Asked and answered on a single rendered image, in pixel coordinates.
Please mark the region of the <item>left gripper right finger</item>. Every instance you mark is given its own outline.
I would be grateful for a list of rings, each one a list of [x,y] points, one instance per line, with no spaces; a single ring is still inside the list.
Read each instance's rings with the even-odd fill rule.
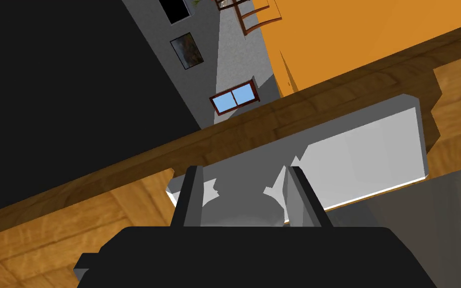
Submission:
[[[283,200],[290,227],[333,227],[306,174],[299,166],[286,169]]]

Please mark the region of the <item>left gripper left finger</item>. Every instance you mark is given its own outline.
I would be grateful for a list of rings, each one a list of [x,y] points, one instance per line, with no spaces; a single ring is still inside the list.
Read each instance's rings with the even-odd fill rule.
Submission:
[[[179,198],[170,223],[171,227],[199,227],[204,200],[203,166],[187,168]]]

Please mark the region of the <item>red framed window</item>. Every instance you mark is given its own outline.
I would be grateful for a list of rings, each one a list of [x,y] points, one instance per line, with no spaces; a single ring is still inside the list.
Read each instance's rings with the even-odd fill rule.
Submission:
[[[222,116],[228,112],[244,107],[254,102],[259,102],[254,79],[240,83],[209,98],[216,114]]]

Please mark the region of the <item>black window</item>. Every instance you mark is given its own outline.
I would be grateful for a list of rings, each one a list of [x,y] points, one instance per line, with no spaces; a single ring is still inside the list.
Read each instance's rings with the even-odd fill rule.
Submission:
[[[158,0],[164,13],[171,25],[179,23],[189,17],[194,12],[188,0]]]

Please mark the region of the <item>dark framed wall picture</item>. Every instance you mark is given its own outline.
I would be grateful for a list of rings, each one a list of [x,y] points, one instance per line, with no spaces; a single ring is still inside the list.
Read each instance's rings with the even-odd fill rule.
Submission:
[[[185,70],[204,62],[200,50],[190,32],[171,40],[170,45]]]

